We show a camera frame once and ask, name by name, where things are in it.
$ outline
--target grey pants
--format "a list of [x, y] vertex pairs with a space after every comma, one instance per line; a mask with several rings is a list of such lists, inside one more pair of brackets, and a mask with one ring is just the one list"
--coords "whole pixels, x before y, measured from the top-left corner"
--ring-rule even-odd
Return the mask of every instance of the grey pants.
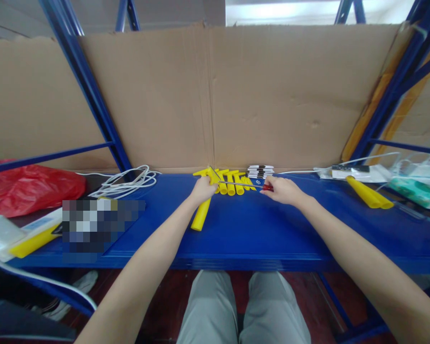
[[224, 271], [196, 276], [177, 344], [311, 343], [290, 284], [278, 272], [256, 272], [248, 284], [244, 329], [237, 339], [233, 287]]

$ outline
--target red screwdriver handle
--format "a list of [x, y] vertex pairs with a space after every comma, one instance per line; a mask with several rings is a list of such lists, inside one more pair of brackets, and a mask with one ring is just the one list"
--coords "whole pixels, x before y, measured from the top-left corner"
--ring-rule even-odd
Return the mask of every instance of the red screwdriver handle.
[[272, 187], [272, 185], [263, 185], [263, 191], [272, 191], [274, 192], [274, 188]]

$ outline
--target left hand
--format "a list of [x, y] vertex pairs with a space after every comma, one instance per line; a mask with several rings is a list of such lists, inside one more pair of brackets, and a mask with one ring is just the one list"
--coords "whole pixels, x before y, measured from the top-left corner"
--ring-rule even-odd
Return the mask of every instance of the left hand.
[[196, 205], [200, 205], [214, 195], [217, 187], [217, 184], [210, 185], [210, 177], [201, 177], [188, 198], [192, 199]]

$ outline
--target screwdriver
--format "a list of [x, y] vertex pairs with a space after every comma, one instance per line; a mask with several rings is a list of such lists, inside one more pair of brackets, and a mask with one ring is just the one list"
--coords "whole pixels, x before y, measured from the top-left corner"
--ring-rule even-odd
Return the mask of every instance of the screwdriver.
[[233, 185], [241, 185], [241, 186], [247, 186], [247, 187], [257, 187], [257, 188], [262, 188], [263, 191], [272, 191], [274, 192], [274, 188], [272, 187], [272, 185], [251, 185], [251, 184], [241, 184], [241, 183], [232, 183], [232, 182], [223, 182], [225, 184], [233, 184]]

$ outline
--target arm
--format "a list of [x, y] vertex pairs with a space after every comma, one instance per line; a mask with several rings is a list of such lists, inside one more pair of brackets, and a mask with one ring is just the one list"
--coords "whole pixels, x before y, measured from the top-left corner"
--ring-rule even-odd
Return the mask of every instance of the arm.
[[196, 208], [216, 185], [210, 178], [196, 182], [191, 195], [140, 246], [105, 295], [76, 340], [81, 343], [134, 343], [148, 305], [177, 254]]
[[430, 343], [430, 298], [398, 266], [291, 180], [268, 177], [275, 201], [297, 207], [399, 343]]

